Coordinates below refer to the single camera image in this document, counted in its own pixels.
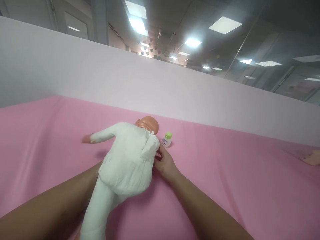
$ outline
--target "bottle label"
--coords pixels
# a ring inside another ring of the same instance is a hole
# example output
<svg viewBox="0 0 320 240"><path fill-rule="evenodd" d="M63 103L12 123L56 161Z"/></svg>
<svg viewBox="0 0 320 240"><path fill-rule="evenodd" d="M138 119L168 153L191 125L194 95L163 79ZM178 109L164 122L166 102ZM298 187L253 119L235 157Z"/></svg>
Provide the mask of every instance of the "bottle label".
<svg viewBox="0 0 320 240"><path fill-rule="evenodd" d="M162 145L167 145L167 140L165 138L163 138L161 143L162 143Z"/></svg>

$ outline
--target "doll head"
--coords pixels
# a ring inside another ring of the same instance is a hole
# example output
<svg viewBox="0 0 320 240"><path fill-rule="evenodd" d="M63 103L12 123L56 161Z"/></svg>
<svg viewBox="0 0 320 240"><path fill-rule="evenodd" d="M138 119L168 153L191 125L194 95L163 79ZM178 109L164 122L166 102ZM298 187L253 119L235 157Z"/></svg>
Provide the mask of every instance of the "doll head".
<svg viewBox="0 0 320 240"><path fill-rule="evenodd" d="M153 117L146 116L141 119L138 119L136 124L137 127L145 128L150 132L154 132L154 135L156 135L159 131L159 124L157 120L155 120Z"/></svg>

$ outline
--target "finger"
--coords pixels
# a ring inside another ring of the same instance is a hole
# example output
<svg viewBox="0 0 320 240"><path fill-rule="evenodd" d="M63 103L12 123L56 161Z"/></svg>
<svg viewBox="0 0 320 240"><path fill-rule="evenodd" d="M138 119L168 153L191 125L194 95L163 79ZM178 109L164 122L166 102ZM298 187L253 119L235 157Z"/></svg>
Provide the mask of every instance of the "finger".
<svg viewBox="0 0 320 240"><path fill-rule="evenodd" d="M164 157L164 155L167 153L167 150L166 150L166 148L162 145L162 144L160 144L160 147L159 147L159 154L162 156L162 157Z"/></svg>
<svg viewBox="0 0 320 240"><path fill-rule="evenodd" d="M161 157L161 156L157 156L157 155L156 155L156 156L154 156L154 158L157 159L158 161L161 161L161 160L162 160L162 157Z"/></svg>
<svg viewBox="0 0 320 240"><path fill-rule="evenodd" d="M161 166L161 162L159 162L157 159L154 159L153 165L157 170L159 170Z"/></svg>

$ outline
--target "door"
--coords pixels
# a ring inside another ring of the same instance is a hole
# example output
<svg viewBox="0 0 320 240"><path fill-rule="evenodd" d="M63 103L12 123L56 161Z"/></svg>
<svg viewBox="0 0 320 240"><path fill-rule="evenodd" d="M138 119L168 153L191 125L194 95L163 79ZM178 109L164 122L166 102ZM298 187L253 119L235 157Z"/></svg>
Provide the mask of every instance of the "door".
<svg viewBox="0 0 320 240"><path fill-rule="evenodd" d="M53 5L59 32L94 41L91 7L84 0L53 0Z"/></svg>

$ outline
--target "baby doll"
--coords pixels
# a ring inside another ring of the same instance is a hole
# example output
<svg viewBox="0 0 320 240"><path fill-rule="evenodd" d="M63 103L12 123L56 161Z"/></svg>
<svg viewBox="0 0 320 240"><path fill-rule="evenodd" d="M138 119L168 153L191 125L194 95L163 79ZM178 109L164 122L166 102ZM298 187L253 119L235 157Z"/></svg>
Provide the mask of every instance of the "baby doll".
<svg viewBox="0 0 320 240"><path fill-rule="evenodd" d="M80 230L80 240L104 240L111 210L128 197L142 193L152 178L154 156L160 143L158 122L150 116L135 125L117 123L83 137L83 143L100 143L116 137L99 169L92 197Z"/></svg>

